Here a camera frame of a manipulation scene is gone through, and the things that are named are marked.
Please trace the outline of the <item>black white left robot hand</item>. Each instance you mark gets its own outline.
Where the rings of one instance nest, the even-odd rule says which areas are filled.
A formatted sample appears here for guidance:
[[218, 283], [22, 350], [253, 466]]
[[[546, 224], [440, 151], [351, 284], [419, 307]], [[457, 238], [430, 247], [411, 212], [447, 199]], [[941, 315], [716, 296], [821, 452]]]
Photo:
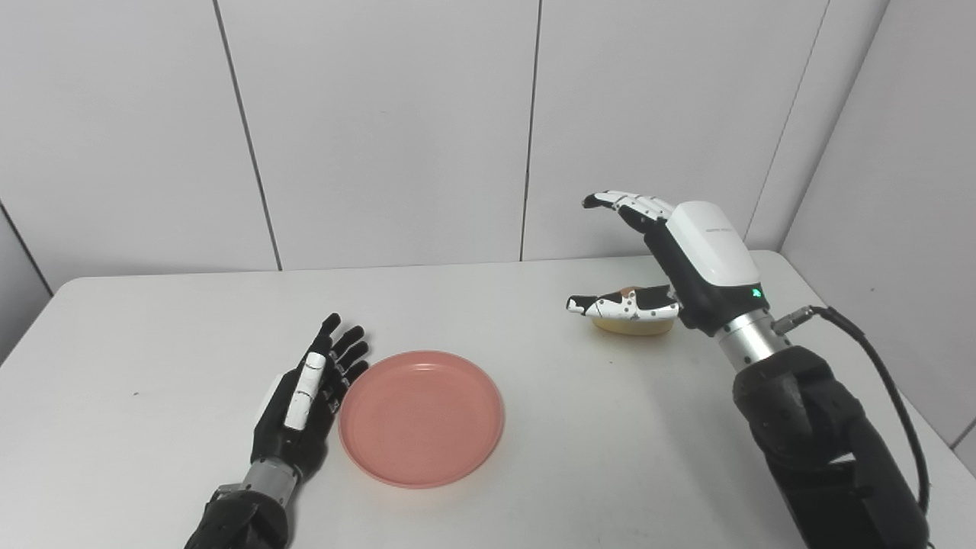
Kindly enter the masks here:
[[278, 381], [255, 424], [251, 462], [274, 460], [292, 469], [300, 482], [321, 468], [339, 407], [369, 368], [364, 328], [338, 334], [341, 322], [337, 313], [328, 316], [297, 365]]

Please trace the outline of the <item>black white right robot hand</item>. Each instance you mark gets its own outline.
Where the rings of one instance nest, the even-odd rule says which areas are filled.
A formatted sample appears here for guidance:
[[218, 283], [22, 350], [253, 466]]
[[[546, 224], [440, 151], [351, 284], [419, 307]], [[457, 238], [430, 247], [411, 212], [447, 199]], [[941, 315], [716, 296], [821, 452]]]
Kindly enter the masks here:
[[583, 207], [605, 207], [644, 237], [668, 284], [603, 295], [573, 295], [569, 313], [595, 319], [684, 326], [714, 336], [737, 317], [768, 310], [759, 268], [725, 212], [707, 201], [673, 206], [635, 192], [593, 192]]

